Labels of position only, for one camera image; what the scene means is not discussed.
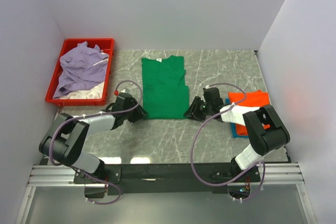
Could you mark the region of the green t-shirt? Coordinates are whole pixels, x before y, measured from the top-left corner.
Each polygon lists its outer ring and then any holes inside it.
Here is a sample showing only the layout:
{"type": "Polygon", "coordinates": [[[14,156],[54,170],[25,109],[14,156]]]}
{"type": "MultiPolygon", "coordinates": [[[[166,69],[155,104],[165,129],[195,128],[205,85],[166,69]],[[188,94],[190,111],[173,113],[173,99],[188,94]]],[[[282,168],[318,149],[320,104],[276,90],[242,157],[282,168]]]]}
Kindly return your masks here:
{"type": "Polygon", "coordinates": [[[189,108],[183,56],[142,58],[143,108],[149,120],[184,119],[189,108]]]}

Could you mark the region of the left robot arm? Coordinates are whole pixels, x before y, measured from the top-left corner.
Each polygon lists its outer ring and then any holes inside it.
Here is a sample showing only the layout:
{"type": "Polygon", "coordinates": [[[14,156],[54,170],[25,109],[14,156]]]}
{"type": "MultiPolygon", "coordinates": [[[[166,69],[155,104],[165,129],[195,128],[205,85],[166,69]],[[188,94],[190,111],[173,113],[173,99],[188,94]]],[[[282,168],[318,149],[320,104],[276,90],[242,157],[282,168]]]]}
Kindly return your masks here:
{"type": "Polygon", "coordinates": [[[100,131],[115,130],[125,120],[135,123],[148,113],[130,94],[121,92],[116,100],[96,116],[59,114],[39,145],[40,153],[59,164],[86,172],[91,182],[107,180],[109,173],[101,159],[83,151],[87,136],[100,131]]]}

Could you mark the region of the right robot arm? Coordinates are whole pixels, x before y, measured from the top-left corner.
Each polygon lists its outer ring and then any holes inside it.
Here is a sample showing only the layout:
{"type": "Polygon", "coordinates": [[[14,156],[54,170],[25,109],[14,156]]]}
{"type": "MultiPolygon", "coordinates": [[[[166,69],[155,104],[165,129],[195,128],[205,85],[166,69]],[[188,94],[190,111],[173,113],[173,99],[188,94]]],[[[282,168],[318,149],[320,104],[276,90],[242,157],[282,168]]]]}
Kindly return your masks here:
{"type": "Polygon", "coordinates": [[[229,92],[223,100],[218,88],[204,88],[203,96],[194,98],[184,117],[204,122],[215,114],[217,121],[231,124],[233,137],[249,139],[248,146],[232,159],[230,175],[235,181],[243,181],[249,175],[248,167],[290,142],[289,132],[271,106],[267,92],[229,92]]]}

